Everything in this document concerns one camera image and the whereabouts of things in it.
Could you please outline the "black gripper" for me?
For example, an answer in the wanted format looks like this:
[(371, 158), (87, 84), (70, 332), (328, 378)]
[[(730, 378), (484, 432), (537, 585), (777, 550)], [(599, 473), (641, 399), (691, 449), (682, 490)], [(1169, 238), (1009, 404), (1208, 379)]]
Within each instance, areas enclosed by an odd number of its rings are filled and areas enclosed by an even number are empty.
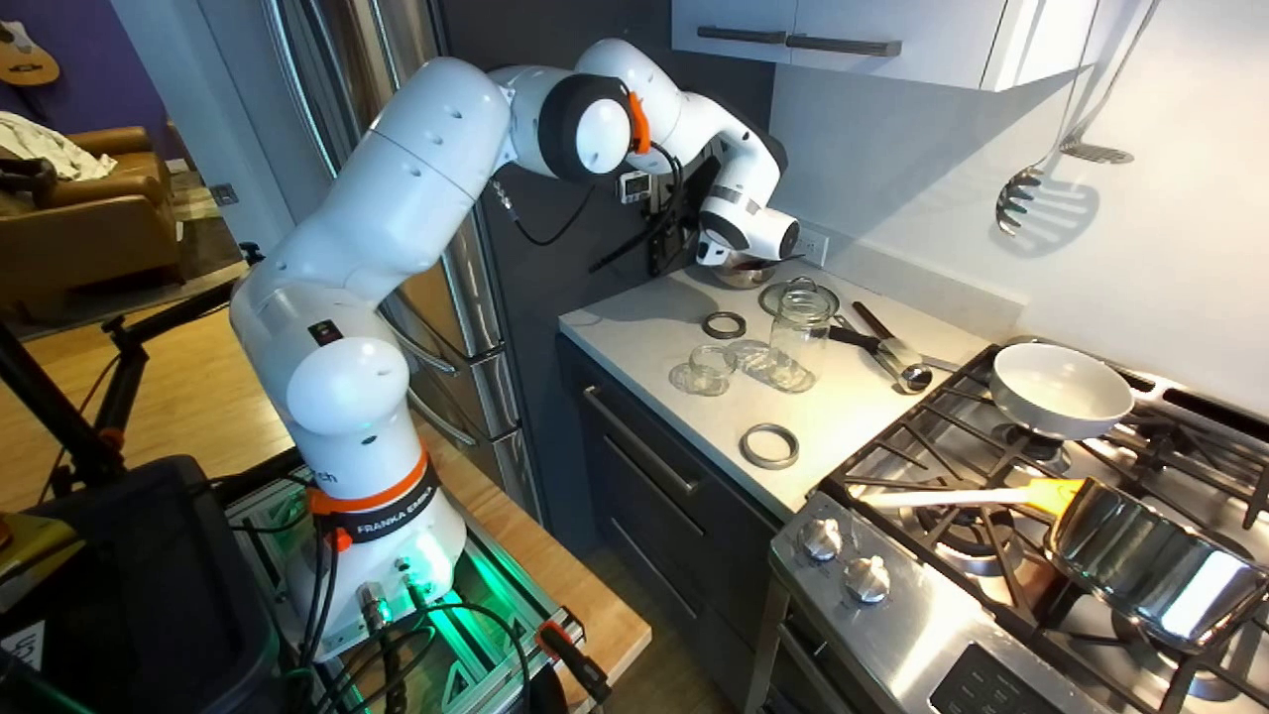
[(654, 210), (654, 221), (645, 231), (645, 273), (669, 273), (682, 269), (694, 259), (694, 231), (701, 214), (701, 197), (713, 182), (719, 168), (701, 164), (694, 172), (682, 172), (668, 182), (662, 206)]

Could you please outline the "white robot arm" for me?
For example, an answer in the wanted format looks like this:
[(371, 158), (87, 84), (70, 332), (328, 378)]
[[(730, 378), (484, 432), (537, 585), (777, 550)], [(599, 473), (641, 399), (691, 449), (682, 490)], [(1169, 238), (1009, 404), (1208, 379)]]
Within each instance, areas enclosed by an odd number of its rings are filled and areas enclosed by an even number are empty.
[(438, 57), (369, 124), (319, 210), (246, 273), (230, 326), (309, 469), (315, 534), (284, 563), (304, 660), (328, 662), (447, 596), (468, 542), (408, 415), (385, 297), (447, 254), (508, 168), (603, 182), (701, 156), (719, 176), (699, 202), (694, 260), (789, 259), (796, 217), (775, 206), (775, 147), (633, 43), (599, 38), (568, 69), (480, 71)]

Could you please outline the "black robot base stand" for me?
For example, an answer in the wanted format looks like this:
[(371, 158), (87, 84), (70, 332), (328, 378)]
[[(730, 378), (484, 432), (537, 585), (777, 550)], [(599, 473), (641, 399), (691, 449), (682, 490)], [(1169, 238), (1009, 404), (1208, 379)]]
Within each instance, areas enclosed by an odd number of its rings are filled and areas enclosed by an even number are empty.
[(345, 611), (333, 541), (315, 533), (299, 478), (243, 497), (230, 533), (315, 678), (304, 714), (568, 714), (609, 693), (588, 626), (480, 529), (443, 596), (422, 596), (418, 566), (397, 558)]

